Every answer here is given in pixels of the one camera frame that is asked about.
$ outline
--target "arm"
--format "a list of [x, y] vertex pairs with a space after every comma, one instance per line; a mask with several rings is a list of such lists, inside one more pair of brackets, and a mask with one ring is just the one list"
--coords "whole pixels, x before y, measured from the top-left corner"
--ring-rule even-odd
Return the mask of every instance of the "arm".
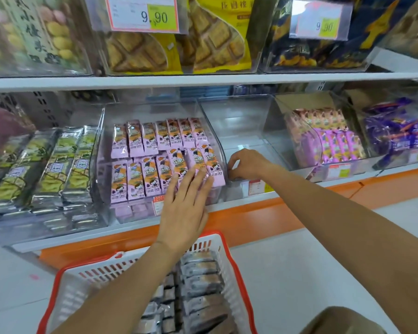
[[164, 198], [156, 242], [128, 270], [85, 301], [53, 334], [130, 334], [172, 266], [197, 240], [206, 225], [205, 202], [213, 178], [203, 182], [206, 168], [195, 177], [189, 170], [174, 198], [174, 175]]
[[418, 333], [418, 238], [379, 214], [243, 149], [234, 179], [262, 179], [376, 299], [402, 333]]

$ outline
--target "shopping basket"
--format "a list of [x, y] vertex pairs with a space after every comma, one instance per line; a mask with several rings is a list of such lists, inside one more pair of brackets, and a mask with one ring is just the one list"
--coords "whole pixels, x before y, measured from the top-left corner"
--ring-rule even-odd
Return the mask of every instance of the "shopping basket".
[[[48, 308], [40, 321], [37, 334], [49, 334], [78, 310], [86, 298], [116, 279], [137, 261], [148, 247], [118, 252], [109, 257], [96, 258], [59, 270], [54, 279]], [[188, 252], [212, 250], [217, 253], [220, 271], [225, 282], [222, 292], [232, 310], [240, 334], [257, 334], [254, 313], [245, 283], [232, 258], [224, 236], [219, 232], [203, 234]]]

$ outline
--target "white tile floor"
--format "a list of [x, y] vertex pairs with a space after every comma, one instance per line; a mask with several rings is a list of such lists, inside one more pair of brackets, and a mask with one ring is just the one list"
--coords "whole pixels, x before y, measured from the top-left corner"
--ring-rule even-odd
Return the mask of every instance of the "white tile floor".
[[[418, 236], [418, 199], [377, 212]], [[297, 334], [330, 305], [354, 309], [388, 334], [399, 333], [368, 292], [307, 230], [231, 251], [248, 289], [259, 333]], [[53, 275], [0, 248], [0, 334], [36, 333], [53, 280]]]

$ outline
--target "forearm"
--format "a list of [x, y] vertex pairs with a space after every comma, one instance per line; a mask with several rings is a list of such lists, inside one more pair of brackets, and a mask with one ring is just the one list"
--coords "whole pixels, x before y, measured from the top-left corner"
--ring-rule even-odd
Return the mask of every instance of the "forearm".
[[127, 271], [89, 298], [53, 334], [130, 334], [178, 258], [154, 243]]
[[418, 238], [339, 194], [272, 165], [263, 180], [372, 294], [403, 333], [418, 333]]

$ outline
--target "person's right hand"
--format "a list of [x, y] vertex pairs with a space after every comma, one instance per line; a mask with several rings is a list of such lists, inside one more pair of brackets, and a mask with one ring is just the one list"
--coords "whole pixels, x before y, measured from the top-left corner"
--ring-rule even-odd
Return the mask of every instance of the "person's right hand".
[[[240, 161], [235, 169], [232, 169], [236, 161]], [[228, 162], [228, 175], [230, 180], [243, 178], [248, 180], [263, 179], [263, 175], [269, 171], [272, 163], [255, 150], [241, 149], [231, 156]]]

